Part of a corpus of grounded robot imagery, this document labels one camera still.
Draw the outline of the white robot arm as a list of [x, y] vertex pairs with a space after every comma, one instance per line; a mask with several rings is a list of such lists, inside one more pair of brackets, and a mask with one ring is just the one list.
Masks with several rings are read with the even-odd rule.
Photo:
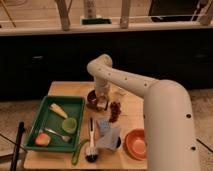
[[114, 69], [107, 54], [87, 71], [97, 93], [113, 83], [143, 99], [148, 171], [201, 171], [191, 99], [181, 84]]

